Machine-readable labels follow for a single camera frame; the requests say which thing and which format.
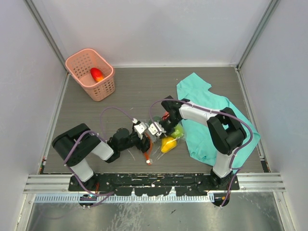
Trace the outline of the clear zip top bag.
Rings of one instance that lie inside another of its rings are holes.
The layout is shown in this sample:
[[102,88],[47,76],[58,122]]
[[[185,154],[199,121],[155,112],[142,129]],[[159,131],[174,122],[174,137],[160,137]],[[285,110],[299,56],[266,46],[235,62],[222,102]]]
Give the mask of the clear zip top bag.
[[[150,139],[150,149],[144,153],[144,156],[146,158],[146,164],[151,165],[153,163],[153,160],[151,159],[151,156],[154,155],[158,150],[160,150],[159,155],[156,157],[158,160],[161,158],[164,154],[170,152],[173,150],[180,140],[183,140],[185,136],[184,129],[181,125],[181,123],[177,124],[174,128],[174,132],[171,133],[169,136],[163,136],[162,138],[151,138],[150,135],[147,135],[147,137]],[[151,154],[152,149],[157,143],[160,143],[158,148],[155,150],[153,154]]]

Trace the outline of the red yellow fake mango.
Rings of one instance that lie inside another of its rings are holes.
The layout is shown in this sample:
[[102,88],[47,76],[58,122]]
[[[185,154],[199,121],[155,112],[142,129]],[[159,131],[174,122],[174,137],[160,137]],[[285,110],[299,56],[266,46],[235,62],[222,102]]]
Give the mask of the red yellow fake mango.
[[92,68],[90,74],[95,82],[100,82],[104,79],[103,73],[98,68]]

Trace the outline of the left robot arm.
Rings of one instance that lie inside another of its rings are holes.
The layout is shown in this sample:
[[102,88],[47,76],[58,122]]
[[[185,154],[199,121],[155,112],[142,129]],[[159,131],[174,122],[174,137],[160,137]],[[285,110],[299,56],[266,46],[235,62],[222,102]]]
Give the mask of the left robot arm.
[[119,128],[116,133],[104,141],[98,134],[82,123],[54,138],[52,147],[63,159],[64,165],[75,175],[73,184],[80,185],[86,191],[99,189],[99,180],[86,161],[89,154],[94,154],[107,163],[120,157],[122,151],[136,147],[144,155],[151,151],[150,136],[135,130]]

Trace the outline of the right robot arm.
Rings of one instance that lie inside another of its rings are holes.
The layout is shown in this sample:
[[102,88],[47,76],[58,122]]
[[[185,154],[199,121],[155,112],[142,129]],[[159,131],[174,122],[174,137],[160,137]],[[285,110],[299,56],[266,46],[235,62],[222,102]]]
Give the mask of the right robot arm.
[[218,111],[199,106],[188,99],[176,101],[171,96],[165,98],[161,105],[169,116],[155,125],[158,128],[158,137],[171,135],[182,120],[191,120],[208,128],[217,150],[216,163],[210,171],[209,178],[215,189],[223,189],[233,176],[231,160],[247,137],[243,123],[229,107]]

